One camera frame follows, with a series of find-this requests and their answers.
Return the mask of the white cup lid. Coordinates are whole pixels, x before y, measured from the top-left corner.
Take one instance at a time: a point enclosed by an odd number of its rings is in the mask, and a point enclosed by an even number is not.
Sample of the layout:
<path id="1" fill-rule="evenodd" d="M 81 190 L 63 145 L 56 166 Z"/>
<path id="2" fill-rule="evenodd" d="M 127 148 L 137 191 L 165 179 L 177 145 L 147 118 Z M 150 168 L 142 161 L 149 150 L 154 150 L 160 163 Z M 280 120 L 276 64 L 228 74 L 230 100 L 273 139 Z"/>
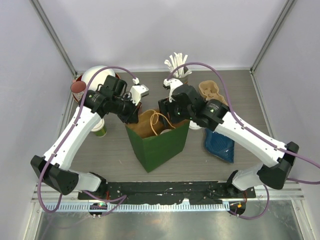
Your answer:
<path id="1" fill-rule="evenodd" d="M 93 128 L 92 132 L 98 132 L 101 131 L 105 127 L 105 120 L 101 119 Z"/>
<path id="2" fill-rule="evenodd" d="M 165 129 L 165 130 L 163 130 L 161 133 L 160 133 L 160 135 L 162 135 L 162 134 L 165 134 L 165 133 L 168 133 L 168 132 L 170 132 L 172 129 Z"/>

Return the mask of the green paper bag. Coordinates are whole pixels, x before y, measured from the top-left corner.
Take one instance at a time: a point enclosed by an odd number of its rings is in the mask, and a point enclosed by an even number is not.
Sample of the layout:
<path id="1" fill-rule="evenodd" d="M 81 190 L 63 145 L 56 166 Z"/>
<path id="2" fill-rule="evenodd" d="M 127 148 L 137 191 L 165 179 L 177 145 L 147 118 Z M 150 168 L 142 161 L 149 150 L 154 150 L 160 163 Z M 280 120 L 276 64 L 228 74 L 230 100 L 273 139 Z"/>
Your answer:
<path id="1" fill-rule="evenodd" d="M 151 172 L 181 153 L 185 147 L 189 120 L 165 127 L 158 109 L 149 109 L 138 116 L 138 123 L 125 126 L 133 152 L 146 172 Z M 161 134 L 165 129 L 170 132 Z"/>

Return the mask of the stack of white lids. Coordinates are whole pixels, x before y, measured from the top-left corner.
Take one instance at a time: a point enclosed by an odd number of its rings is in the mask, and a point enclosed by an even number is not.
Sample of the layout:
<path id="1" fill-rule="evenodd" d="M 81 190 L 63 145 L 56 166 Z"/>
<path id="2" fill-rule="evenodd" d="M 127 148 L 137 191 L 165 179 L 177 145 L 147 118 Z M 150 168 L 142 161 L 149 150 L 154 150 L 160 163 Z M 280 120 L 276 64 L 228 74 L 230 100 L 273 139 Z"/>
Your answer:
<path id="1" fill-rule="evenodd" d="M 197 130 L 200 130 L 202 127 L 199 126 L 197 123 L 195 123 L 194 121 L 190 121 L 189 122 L 189 129 L 191 130 L 194 130 L 194 131 L 197 131 Z"/>

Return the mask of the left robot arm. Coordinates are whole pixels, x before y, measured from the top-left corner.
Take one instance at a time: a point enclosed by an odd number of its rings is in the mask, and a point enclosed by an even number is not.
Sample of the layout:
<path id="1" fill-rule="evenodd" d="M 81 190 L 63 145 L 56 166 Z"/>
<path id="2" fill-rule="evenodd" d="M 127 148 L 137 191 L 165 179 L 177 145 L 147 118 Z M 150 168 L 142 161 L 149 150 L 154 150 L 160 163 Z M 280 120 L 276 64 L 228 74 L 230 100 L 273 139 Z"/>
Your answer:
<path id="1" fill-rule="evenodd" d="M 105 179 L 94 173 L 77 172 L 70 169 L 72 161 L 91 130 L 112 113 L 126 124 L 138 122 L 141 99 L 149 90 L 135 84 L 126 91 L 127 83 L 114 76 L 107 76 L 96 91 L 88 90 L 82 96 L 72 121 L 69 122 L 53 146 L 43 155 L 35 155 L 30 164 L 39 180 L 62 195 L 74 190 L 89 191 L 100 200 L 107 192 Z"/>

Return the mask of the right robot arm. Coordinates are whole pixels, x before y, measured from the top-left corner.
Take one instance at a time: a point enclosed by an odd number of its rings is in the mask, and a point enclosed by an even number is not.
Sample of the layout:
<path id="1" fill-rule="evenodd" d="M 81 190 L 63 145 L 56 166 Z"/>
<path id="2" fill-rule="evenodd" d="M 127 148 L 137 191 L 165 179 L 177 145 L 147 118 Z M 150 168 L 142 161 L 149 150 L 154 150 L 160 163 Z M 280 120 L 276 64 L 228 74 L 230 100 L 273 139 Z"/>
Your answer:
<path id="1" fill-rule="evenodd" d="M 191 120 L 202 128 L 230 138 L 261 161 L 254 167 L 235 170 L 221 191 L 223 196 L 236 198 L 259 185 L 275 190 L 283 188 L 294 165 L 294 155 L 299 150 L 296 143 L 283 143 L 250 128 L 229 106 L 217 99 L 205 100 L 187 84 L 171 88 L 169 97 L 159 100 L 158 107 L 171 123 Z"/>

